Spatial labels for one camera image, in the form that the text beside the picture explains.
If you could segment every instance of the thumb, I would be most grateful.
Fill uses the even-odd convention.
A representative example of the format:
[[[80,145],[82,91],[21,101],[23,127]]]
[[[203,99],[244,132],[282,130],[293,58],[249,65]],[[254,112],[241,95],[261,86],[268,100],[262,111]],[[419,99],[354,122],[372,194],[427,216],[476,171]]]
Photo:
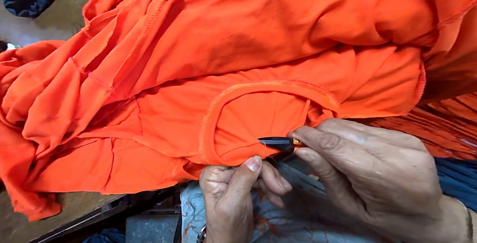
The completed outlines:
[[[359,216],[364,206],[346,176],[310,148],[299,148],[295,154],[307,162],[325,187],[326,195],[344,212]]]
[[[237,205],[241,201],[246,201],[253,184],[260,175],[262,169],[262,158],[254,156],[239,166],[230,179],[229,188],[223,196],[232,205]]]

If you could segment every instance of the orange t-shirt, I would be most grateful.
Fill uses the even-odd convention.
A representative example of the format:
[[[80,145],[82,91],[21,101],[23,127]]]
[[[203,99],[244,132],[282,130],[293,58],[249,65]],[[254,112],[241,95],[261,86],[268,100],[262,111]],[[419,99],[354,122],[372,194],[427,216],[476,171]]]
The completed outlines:
[[[406,114],[474,3],[91,0],[68,41],[0,54],[0,176],[37,220],[43,193],[164,188],[273,154],[260,136]]]

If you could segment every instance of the finger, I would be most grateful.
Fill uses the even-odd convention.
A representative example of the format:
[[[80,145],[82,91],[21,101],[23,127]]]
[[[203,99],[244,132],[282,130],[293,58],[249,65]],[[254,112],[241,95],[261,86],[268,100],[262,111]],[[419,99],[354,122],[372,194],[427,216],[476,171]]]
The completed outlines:
[[[417,137],[379,127],[367,126],[338,118],[329,118],[321,122],[318,130],[333,133],[349,139],[352,142],[366,145],[369,148],[380,149],[384,145],[426,150],[424,144]]]
[[[207,166],[199,176],[199,185],[206,199],[217,200],[227,190],[234,170],[230,167]]]
[[[228,200],[230,205],[238,205],[246,201],[261,169],[262,158],[260,156],[254,156],[245,161],[232,175],[223,199]]]
[[[353,216],[364,212],[364,204],[350,181],[330,162],[310,148],[297,149],[295,154],[313,168],[325,187],[326,195],[338,208]]]
[[[260,189],[267,195],[267,198],[272,205],[281,209],[285,207],[283,200],[277,194],[270,191],[263,180],[260,180],[259,184],[260,184]]]
[[[348,176],[371,172],[379,167],[379,159],[366,152],[361,145],[336,134],[302,126],[292,131],[291,135]]]
[[[267,161],[263,162],[261,176],[267,188],[277,195],[284,195],[292,189],[289,182],[283,178],[278,169]]]

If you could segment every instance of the knuckle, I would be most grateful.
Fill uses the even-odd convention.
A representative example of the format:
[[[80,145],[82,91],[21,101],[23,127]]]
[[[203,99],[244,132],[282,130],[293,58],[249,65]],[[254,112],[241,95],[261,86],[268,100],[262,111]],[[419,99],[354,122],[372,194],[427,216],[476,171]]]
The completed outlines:
[[[336,126],[340,122],[340,120],[341,119],[339,118],[328,118],[323,120],[323,122],[321,122],[316,128],[319,130],[324,130],[332,126]]]
[[[325,151],[337,151],[343,147],[343,142],[340,137],[328,133],[321,136],[319,145]]]

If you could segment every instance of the right hand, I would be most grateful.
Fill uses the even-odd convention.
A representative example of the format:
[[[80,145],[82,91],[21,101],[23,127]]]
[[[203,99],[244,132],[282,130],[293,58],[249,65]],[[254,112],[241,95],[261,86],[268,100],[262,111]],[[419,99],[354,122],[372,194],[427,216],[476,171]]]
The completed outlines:
[[[434,160],[416,137],[327,119],[291,132],[336,207],[406,242],[468,242],[467,210],[439,187]]]

